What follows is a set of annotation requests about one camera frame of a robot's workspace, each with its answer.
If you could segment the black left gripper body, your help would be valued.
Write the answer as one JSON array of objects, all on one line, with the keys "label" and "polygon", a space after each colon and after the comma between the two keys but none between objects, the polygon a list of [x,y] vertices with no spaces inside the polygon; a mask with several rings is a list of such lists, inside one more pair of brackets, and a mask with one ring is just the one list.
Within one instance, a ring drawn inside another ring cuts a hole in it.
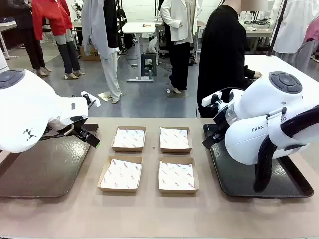
[{"label": "black left gripper body", "polygon": [[85,122],[88,118],[81,119],[73,124],[73,130],[70,133],[71,136],[75,136],[80,140],[87,140],[90,135],[90,132],[84,128]]}]

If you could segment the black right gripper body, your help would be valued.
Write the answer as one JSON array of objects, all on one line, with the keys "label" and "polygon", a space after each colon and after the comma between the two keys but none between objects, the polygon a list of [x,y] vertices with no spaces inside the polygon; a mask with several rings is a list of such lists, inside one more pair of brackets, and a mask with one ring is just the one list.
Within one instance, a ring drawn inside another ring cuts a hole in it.
[{"label": "black right gripper body", "polygon": [[216,123],[216,125],[218,126],[219,130],[219,134],[224,136],[229,128],[229,124],[226,120],[226,112],[227,112],[228,107],[224,107],[223,109],[221,109],[216,116],[213,118],[214,122]]}]

